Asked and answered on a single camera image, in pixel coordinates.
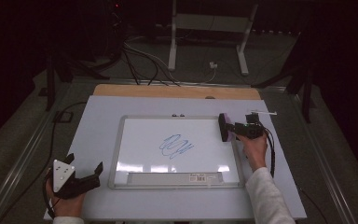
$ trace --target hand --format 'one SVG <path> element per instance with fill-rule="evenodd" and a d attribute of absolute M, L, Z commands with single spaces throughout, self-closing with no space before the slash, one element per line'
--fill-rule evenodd
<path fill-rule="evenodd" d="M 262 136 L 249 139 L 245 136 L 238 135 L 237 137 L 243 143 L 243 152 L 248 157 L 252 171 L 258 168 L 267 167 L 266 165 L 266 151 L 267 151 L 267 136 L 263 133 Z"/>
<path fill-rule="evenodd" d="M 46 191 L 53 205 L 54 215 L 56 217 L 80 217 L 86 193 L 72 199 L 60 199 L 54 196 L 51 188 L 51 179 L 46 184 Z"/>

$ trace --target blue marker drawing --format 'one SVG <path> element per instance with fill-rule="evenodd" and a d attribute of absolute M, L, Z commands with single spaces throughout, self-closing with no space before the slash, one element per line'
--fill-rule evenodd
<path fill-rule="evenodd" d="M 169 156 L 170 160 L 172 160 L 193 147 L 191 143 L 188 143 L 188 140 L 181 140 L 181 137 L 181 134 L 174 134 L 173 136 L 166 138 L 161 146 L 159 146 L 161 154 L 163 156 Z"/>

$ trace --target sleeve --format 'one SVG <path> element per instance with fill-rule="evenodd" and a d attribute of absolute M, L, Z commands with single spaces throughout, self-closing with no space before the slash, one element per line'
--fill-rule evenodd
<path fill-rule="evenodd" d="M 269 169 L 257 169 L 247 181 L 246 188 L 254 209 L 255 223 L 295 223 Z"/>
<path fill-rule="evenodd" d="M 53 224 L 84 224 L 80 217 L 55 217 Z"/>

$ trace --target table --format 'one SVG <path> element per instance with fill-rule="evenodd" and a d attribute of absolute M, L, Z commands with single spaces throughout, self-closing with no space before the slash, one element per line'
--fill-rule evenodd
<path fill-rule="evenodd" d="M 89 175 L 96 165 L 103 161 L 104 172 L 100 176 L 102 185 L 88 193 L 83 217 L 91 220 L 127 221 L 252 219 L 252 206 L 245 189 L 128 191 L 111 190 L 107 186 L 121 116 L 139 113 L 216 116 L 219 111 L 227 112 L 232 121 L 237 121 L 244 116 L 242 113 L 246 110 L 244 105 L 267 110 L 257 90 L 253 89 L 97 86 L 94 95 L 89 98 L 69 150 L 69 153 L 73 152 L 78 158 L 73 165 L 76 167 L 76 175 L 79 176 Z M 275 138 L 276 176 L 278 176 L 275 178 L 276 184 L 281 189 L 292 215 L 295 218 L 305 218 L 304 208 L 270 118 L 263 116 L 260 119 L 267 128 L 272 130 Z M 246 169 L 248 166 L 246 162 L 242 165 L 245 179 L 252 173 L 250 169 Z"/>

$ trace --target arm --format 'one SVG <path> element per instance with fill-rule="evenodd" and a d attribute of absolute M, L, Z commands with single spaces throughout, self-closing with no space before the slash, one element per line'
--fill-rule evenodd
<path fill-rule="evenodd" d="M 53 224 L 84 224 L 80 218 L 86 194 L 81 194 L 73 199 L 60 199 L 54 196 L 51 188 L 51 180 L 46 184 L 46 191 L 53 204 L 54 215 Z"/>
<path fill-rule="evenodd" d="M 239 135 L 238 138 L 243 142 L 243 152 L 254 172 L 246 188 L 254 208 L 255 222 L 295 223 L 266 166 L 266 134 L 252 140 Z"/>

